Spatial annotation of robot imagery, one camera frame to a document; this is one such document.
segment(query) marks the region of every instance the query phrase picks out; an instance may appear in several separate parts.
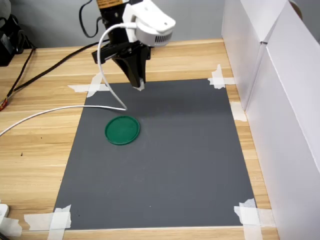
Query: green lid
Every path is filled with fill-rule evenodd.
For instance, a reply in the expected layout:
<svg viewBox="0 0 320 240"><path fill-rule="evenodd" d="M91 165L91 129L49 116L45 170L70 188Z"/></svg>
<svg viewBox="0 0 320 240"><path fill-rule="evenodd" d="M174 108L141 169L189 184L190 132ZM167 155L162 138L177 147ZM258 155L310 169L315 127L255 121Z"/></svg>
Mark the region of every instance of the green lid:
<svg viewBox="0 0 320 240"><path fill-rule="evenodd" d="M140 124L131 116L118 116L108 122L104 132L110 143L126 145L138 137Z"/></svg>

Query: white tape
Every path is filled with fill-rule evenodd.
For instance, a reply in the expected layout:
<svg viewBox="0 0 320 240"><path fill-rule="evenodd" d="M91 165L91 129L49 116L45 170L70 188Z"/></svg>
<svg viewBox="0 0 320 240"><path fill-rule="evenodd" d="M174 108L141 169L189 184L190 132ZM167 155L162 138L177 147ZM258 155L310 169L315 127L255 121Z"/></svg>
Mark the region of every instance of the white tape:
<svg viewBox="0 0 320 240"><path fill-rule="evenodd" d="M235 85L235 78L234 77L224 77L224 84L225 85Z"/></svg>
<svg viewBox="0 0 320 240"><path fill-rule="evenodd" d="M239 206L234 206L234 212L243 224L245 240L262 240L261 227L275 227L275 220L271 209L256 208L254 199L248 199Z"/></svg>
<svg viewBox="0 0 320 240"><path fill-rule="evenodd" d="M109 91L109 88L105 84L101 84L102 75L97 73L91 81L91 84L84 85L68 85L69 88L72 88L76 93L88 92L86 95L87 98L92 97L96 92L100 91Z"/></svg>
<svg viewBox="0 0 320 240"><path fill-rule="evenodd" d="M0 217L0 232L8 237L20 237L22 227L19 225L18 219Z"/></svg>
<svg viewBox="0 0 320 240"><path fill-rule="evenodd" d="M51 213L25 214L24 220L30 226L29 231L48 231L50 230L50 226L55 215L58 218L64 218L65 216L60 213L70 212L70 207L71 205L65 208L56 208L55 211ZM65 228L68 229L70 227L71 217L69 216Z"/></svg>
<svg viewBox="0 0 320 240"><path fill-rule="evenodd" d="M87 94L87 98L90 98L91 96L93 96L97 91L99 91L100 88L100 84L102 81L102 75L101 73L97 73L91 81L91 84L89 86L89 90L88 90L88 94Z"/></svg>
<svg viewBox="0 0 320 240"><path fill-rule="evenodd" d="M64 239L65 229L71 226L71 205L61 209L56 208L52 217L48 240Z"/></svg>
<svg viewBox="0 0 320 240"><path fill-rule="evenodd" d="M26 214L24 220L30 225L29 231L49 231L48 240L62 240L65 229L71 227L70 208L71 205L51 213Z"/></svg>
<svg viewBox="0 0 320 240"><path fill-rule="evenodd" d="M226 87L220 64L218 64L216 70L212 72L212 78L208 78L208 80L210 82L210 85L213 85L215 89Z"/></svg>
<svg viewBox="0 0 320 240"><path fill-rule="evenodd" d="M242 109L241 102L232 101L232 102L230 102L230 106L231 106L231 111L232 111L232 115L233 115L234 120L239 120L242 122L247 121L247 116L246 116L244 110Z"/></svg>
<svg viewBox="0 0 320 240"><path fill-rule="evenodd" d="M89 92L90 84L85 85L68 85L69 88L72 88L76 93L85 93ZM98 84L98 86L94 86L95 88L98 87L99 92L109 91L109 88L105 84Z"/></svg>

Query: white box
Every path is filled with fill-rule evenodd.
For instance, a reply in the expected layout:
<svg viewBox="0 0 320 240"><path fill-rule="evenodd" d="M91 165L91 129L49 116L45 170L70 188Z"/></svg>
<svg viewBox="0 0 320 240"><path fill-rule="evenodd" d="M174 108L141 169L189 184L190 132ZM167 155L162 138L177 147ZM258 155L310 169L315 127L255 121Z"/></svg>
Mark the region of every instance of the white box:
<svg viewBox="0 0 320 240"><path fill-rule="evenodd" d="M286 0L225 0L222 37L243 109Z"/></svg>
<svg viewBox="0 0 320 240"><path fill-rule="evenodd" d="M287 2L246 112L283 240L320 239L319 89L320 45Z"/></svg>

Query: black cable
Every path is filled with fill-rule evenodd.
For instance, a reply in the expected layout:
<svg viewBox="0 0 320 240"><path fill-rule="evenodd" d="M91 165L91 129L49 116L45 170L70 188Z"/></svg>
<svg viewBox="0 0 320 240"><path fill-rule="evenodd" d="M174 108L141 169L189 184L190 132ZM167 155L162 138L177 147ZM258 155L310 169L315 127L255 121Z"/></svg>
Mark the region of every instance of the black cable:
<svg viewBox="0 0 320 240"><path fill-rule="evenodd" d="M86 29L85 29L85 26L84 26L84 23L83 23L83 21L82 21L82 11L83 11L84 7L85 7L86 5L88 5L89 3L91 3L91 2L92 2L92 0L89 0L87 3L83 4L83 5L80 7L80 10L79 10L79 22L80 22L80 26L81 26L81 28L82 28L82 31L83 31L84 35L85 35L87 38L90 38L90 39L94 38L94 37L98 34L98 31L99 31L98 23L99 23L100 20L103 19L101 16L96 19L96 23L95 23L95 33L94 33L92 36L90 36L90 35L87 33L87 31L86 31Z"/></svg>
<svg viewBox="0 0 320 240"><path fill-rule="evenodd" d="M22 74L24 73L25 68L26 68L26 66L27 66L27 64L28 64L28 62L29 62L29 60L30 60L30 58L31 58L31 56L32 56L32 54L34 53L34 51L35 51L35 50L36 50L36 48L32 48L32 50L31 50L31 52L30 52L30 54L29 54L28 58L26 59L26 61L25 61L24 65L23 65L23 67L22 67L22 69L21 69L21 72L20 72L20 74L19 74L18 78L15 80L15 82L14 82L13 86L12 86L12 87L11 87L11 89L9 90L8 94L6 95L6 97L7 97L7 98L8 98L8 97L13 93L13 91L14 91L14 89L15 89L15 87L16 87L16 85L17 85L17 83L19 82L19 80L20 80L20 78L21 78Z"/></svg>
<svg viewBox="0 0 320 240"><path fill-rule="evenodd" d="M6 237L5 235L3 235L1 232L0 232L0 239L1 239L1 240L10 240L8 237Z"/></svg>
<svg viewBox="0 0 320 240"><path fill-rule="evenodd" d="M65 61L67 61L68 59L72 58L73 56L77 55L78 53L83 52L84 50L86 50L86 49L88 49L88 48L93 47L94 45L97 45L98 43L99 43L99 42L91 43L91 44L89 44L89 45L87 45L87 46L84 46L84 47L82 47L82 48L80 48L80 49L78 49L78 50L70 53L69 55L67 55L66 57L64 57L63 59L61 59L59 62L57 62L57 63L56 63L55 65L53 65L52 67L48 68L48 69L45 70L44 72L38 74L37 76L31 78L31 79L28 80L27 82L25 82L25 83L21 84L20 86L16 87L16 88L13 90L13 92L16 92L16 91L18 91L19 89L22 89L22 88L30 85L30 84L33 83L35 80L43 77L44 75L50 73L52 70L54 70L54 69L56 69L57 67L59 67L61 64L63 64L63 63L64 63Z"/></svg>

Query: wooden table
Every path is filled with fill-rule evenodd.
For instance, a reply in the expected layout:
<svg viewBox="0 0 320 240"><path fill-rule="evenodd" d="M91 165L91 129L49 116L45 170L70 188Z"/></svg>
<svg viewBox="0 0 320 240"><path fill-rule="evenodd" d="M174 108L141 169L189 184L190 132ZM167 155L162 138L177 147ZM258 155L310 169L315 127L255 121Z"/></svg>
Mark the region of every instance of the wooden table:
<svg viewBox="0 0 320 240"><path fill-rule="evenodd" d="M43 72L78 47L37 49L20 83ZM68 85L90 84L99 72L90 48L65 62L30 86L17 92L0 112L0 131L29 115L62 106L83 105L87 93ZM29 55L16 55L0 68L0 97L5 96ZM232 77L222 39L172 42L154 48L147 61L146 79L151 81L206 79L221 64L224 77ZM120 68L103 65L110 83L128 82ZM226 86L230 101L239 102L235 85ZM51 213L64 175L82 109L65 109L28 120L0 137L0 199L9 205L10 218L23 228L19 239L47 239L47 232L28 232L24 214ZM270 209L268 194L248 122L235 121L246 167L258 208ZM275 228L264 227L263 239L279 239ZM64 239L228 239L242 240L240 227L145 228L121 230L66 230Z"/></svg>

